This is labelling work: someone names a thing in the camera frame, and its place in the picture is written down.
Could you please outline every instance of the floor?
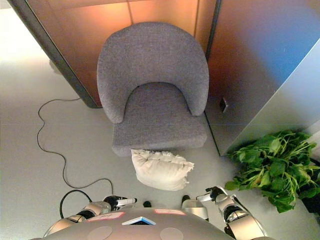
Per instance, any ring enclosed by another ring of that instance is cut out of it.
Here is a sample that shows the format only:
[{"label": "floor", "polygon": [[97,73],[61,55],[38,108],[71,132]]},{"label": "floor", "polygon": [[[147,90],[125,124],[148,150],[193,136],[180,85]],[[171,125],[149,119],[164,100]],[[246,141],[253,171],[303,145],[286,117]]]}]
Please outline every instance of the floor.
[{"label": "floor", "polygon": [[[75,99],[77,94],[53,69],[45,53],[12,9],[0,10],[0,151],[2,240],[40,238],[59,218],[62,196],[71,190],[62,179],[63,160],[41,151],[36,135],[42,125],[37,111],[46,101]],[[113,126],[102,109],[90,109],[81,101],[52,102],[42,109],[47,125],[40,142],[48,150],[67,158],[67,178],[76,186],[98,178],[109,178],[114,193],[150,200],[155,207],[179,208],[181,198],[205,193],[205,188],[221,185],[232,178],[236,166],[219,157],[205,118],[201,120],[208,139],[203,148],[177,154],[195,163],[190,184],[171,192],[140,183],[129,157],[111,150]],[[100,181],[84,191],[94,201],[111,194],[110,185]],[[320,228],[313,214],[298,200],[293,211],[278,214],[258,191],[234,192],[257,217],[269,236],[277,240],[315,240]],[[87,201],[79,193],[64,203],[65,216],[77,213]],[[212,202],[207,202],[209,219],[219,229],[224,223]]]}]

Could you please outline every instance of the power cord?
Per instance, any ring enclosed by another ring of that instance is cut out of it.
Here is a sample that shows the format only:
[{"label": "power cord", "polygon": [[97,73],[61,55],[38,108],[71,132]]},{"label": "power cord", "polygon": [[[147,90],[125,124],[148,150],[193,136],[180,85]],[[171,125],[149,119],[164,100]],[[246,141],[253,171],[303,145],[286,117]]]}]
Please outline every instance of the power cord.
[{"label": "power cord", "polygon": [[92,203],[91,198],[90,198],[84,191],[81,191],[81,190],[78,190],[78,189],[74,189],[74,190],[68,191],[68,192],[63,196],[63,198],[62,198],[61,201],[60,201],[59,211],[60,211],[60,217],[61,217],[61,219],[64,219],[64,218],[65,218],[65,217],[64,217],[64,214],[62,213],[62,205],[64,204],[64,200],[65,200],[65,198],[66,198],[69,194],[71,194],[71,193],[73,193],[73,192],[80,192],[80,193],[82,193],[82,194],[85,195],[86,198],[89,200],[89,203]]},{"label": "power cord", "polygon": [[[76,98],[76,99],[53,99],[53,100],[47,101],[47,102],[45,102],[44,104],[41,105],[41,107],[40,107],[39,110],[38,110],[38,116],[39,116],[39,118],[42,120],[43,125],[42,125],[42,127],[39,129],[39,131],[38,131],[38,133],[37,133],[37,135],[36,135],[37,144],[38,144],[39,148],[40,148],[42,151],[44,151],[44,152],[46,152],[46,153],[50,153],[50,154],[57,154],[57,155],[59,155],[60,157],[63,158],[63,160],[64,160],[64,165],[63,165],[63,170],[62,170],[62,178],[63,178],[65,184],[67,184],[70,188],[73,188],[73,189],[84,189],[84,188],[87,188],[87,187],[95,184],[95,183],[98,182],[98,181],[107,180],[107,181],[110,183],[110,186],[111,186],[111,195],[113,195],[113,194],[114,194],[114,187],[113,187],[112,182],[111,182],[108,178],[100,178],[100,179],[97,179],[97,180],[95,180],[94,182],[92,182],[92,183],[90,183],[90,184],[88,184],[88,185],[85,185],[85,186],[73,186],[73,185],[71,185],[71,184],[67,181],[67,178],[65,177],[65,175],[66,175],[65,172],[66,172],[66,167],[67,167],[67,159],[66,159],[66,157],[65,157],[63,154],[59,153],[59,152],[46,150],[46,149],[44,149],[44,148],[40,145],[40,142],[39,142],[39,134],[40,134],[41,130],[45,127],[45,124],[46,124],[45,120],[44,120],[44,119],[41,117],[41,115],[40,115],[41,109],[42,109],[45,105],[47,105],[47,104],[49,104],[49,103],[51,103],[51,102],[54,102],[54,101],[72,102],[72,101],[77,101],[77,100],[79,100],[79,99],[81,99],[81,98]],[[68,194],[73,193],[73,192],[81,192],[81,193],[83,193],[84,195],[86,195],[86,197],[89,199],[89,201],[92,202],[91,199],[90,199],[90,197],[89,197],[85,192],[80,191],[80,190],[71,190],[71,191],[69,191],[66,195],[64,195],[64,197],[62,198],[62,200],[61,200],[61,202],[60,202],[60,216],[61,216],[61,217],[63,217],[63,214],[62,214],[62,204],[63,204],[63,201],[64,201],[64,199],[66,198],[66,196],[67,196]]]}]

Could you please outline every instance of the gray armchair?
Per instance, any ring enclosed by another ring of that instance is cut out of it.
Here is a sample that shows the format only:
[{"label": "gray armchair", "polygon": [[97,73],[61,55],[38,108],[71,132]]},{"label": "gray armchair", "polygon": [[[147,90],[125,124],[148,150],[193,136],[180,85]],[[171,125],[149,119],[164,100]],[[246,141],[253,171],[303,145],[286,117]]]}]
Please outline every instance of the gray armchair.
[{"label": "gray armchair", "polygon": [[97,65],[105,114],[114,123],[112,149],[202,147],[208,65],[193,36],[167,23],[142,22],[112,34]]}]

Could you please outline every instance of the chair backrest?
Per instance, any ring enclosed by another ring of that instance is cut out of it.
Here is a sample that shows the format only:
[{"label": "chair backrest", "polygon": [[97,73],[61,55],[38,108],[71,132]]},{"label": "chair backrest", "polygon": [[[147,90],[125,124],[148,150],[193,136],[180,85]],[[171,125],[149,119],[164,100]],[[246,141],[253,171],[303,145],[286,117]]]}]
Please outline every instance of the chair backrest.
[{"label": "chair backrest", "polygon": [[186,31],[162,22],[137,23],[113,33],[97,65],[98,92],[108,118],[121,123],[131,92],[152,82],[175,85],[192,115],[201,115],[209,71],[200,44]]}]

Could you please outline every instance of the orange wall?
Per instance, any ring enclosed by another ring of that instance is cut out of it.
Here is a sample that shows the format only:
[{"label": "orange wall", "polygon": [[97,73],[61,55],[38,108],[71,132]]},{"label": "orange wall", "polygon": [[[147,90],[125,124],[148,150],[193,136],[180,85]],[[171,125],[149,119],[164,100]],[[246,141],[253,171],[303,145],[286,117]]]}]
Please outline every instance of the orange wall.
[{"label": "orange wall", "polygon": [[29,0],[28,4],[94,101],[97,61],[106,39],[135,23],[184,29],[206,50],[215,0]]}]

